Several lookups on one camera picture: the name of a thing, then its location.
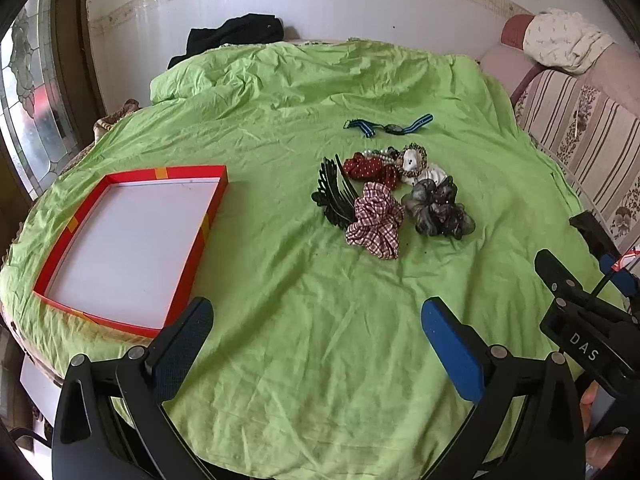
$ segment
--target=green bedsheet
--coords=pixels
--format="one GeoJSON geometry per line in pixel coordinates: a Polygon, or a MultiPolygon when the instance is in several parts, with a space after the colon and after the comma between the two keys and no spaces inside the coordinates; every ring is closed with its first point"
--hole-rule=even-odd
{"type": "Polygon", "coordinates": [[[423,301],[441,296],[488,343],[542,358],[553,349],[538,329],[551,295],[533,271],[536,252],[552,250],[585,287],[598,279],[567,223],[578,199],[472,59],[370,41],[225,47],[162,74],[151,93],[152,107],[119,122],[33,208],[0,297],[61,374],[78,352],[121,355],[140,338],[44,305],[31,292],[40,266],[103,175],[226,164],[230,185],[192,291],[214,305],[214,329],[165,404],[194,451],[219,466],[263,478],[415,479],[469,409],[422,333],[423,301]],[[342,129],[352,118],[408,125],[427,112],[433,123],[404,138],[342,129]],[[348,246],[310,194],[324,156],[409,142],[455,177],[478,227],[462,241],[425,238],[405,219],[399,260],[381,261],[348,246]]]}

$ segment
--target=striped lanyard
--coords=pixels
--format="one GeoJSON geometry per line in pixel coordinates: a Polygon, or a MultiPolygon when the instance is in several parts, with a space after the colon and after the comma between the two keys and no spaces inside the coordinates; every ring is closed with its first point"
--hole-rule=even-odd
{"type": "Polygon", "coordinates": [[[392,135],[406,135],[412,134],[419,128],[423,127],[425,124],[429,124],[433,121],[433,116],[431,114],[426,114],[416,119],[411,126],[407,126],[403,128],[402,126],[398,126],[397,124],[387,124],[386,126],[383,124],[372,123],[371,121],[365,121],[364,119],[352,119],[351,121],[347,121],[344,123],[344,129],[358,127],[367,139],[373,137],[376,132],[375,128],[382,128],[388,134],[392,135]]]}

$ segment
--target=striped sofa cover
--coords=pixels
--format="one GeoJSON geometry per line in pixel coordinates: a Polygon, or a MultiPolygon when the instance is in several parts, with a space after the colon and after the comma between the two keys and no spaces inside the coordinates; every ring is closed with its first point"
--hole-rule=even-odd
{"type": "Polygon", "coordinates": [[[640,240],[640,120],[605,93],[545,70],[514,107],[621,251],[640,240]]]}

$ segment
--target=plaid scrunchie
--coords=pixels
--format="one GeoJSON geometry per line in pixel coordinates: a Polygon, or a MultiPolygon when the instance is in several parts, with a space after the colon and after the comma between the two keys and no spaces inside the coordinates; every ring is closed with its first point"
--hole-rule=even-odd
{"type": "Polygon", "coordinates": [[[357,220],[347,227],[349,245],[365,246],[383,260],[398,257],[398,228],[404,210],[391,190],[378,182],[367,182],[362,197],[355,201],[357,220]]]}

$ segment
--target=human hand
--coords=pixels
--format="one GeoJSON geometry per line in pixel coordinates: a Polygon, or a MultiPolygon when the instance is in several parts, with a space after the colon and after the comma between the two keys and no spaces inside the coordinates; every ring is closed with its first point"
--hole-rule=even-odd
{"type": "MultiPolygon", "coordinates": [[[[600,385],[593,381],[580,399],[580,415],[582,416],[582,427],[585,432],[589,429],[591,423],[591,405],[596,398],[599,387],[600,385]]],[[[586,444],[587,462],[598,469],[603,469],[618,450],[624,438],[625,435],[621,433],[592,438],[586,444]]]]}

